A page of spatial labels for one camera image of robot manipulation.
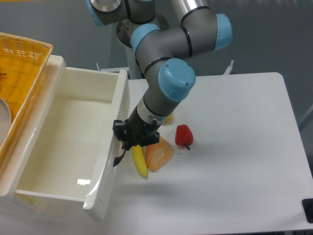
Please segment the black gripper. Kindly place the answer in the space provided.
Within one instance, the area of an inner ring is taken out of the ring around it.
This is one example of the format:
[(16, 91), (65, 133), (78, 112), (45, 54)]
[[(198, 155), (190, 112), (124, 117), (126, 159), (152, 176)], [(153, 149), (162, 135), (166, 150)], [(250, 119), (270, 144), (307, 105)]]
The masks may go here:
[(141, 119), (139, 114), (131, 114), (124, 121), (116, 119), (112, 126), (115, 136), (122, 142), (122, 149), (126, 151), (137, 145), (144, 147), (159, 143), (160, 135), (157, 128), (156, 120), (148, 124)]

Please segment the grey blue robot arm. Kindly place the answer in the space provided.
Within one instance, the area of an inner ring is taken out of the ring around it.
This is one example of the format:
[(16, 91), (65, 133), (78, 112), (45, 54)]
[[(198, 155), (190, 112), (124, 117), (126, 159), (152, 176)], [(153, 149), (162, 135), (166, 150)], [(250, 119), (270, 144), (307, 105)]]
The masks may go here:
[(128, 23), (128, 45), (148, 89), (127, 120), (113, 132), (123, 150), (159, 142), (158, 128), (193, 88), (196, 76), (188, 58), (228, 46), (232, 25), (203, 0), (174, 0), (180, 26), (162, 30), (153, 0), (89, 0), (97, 24)]

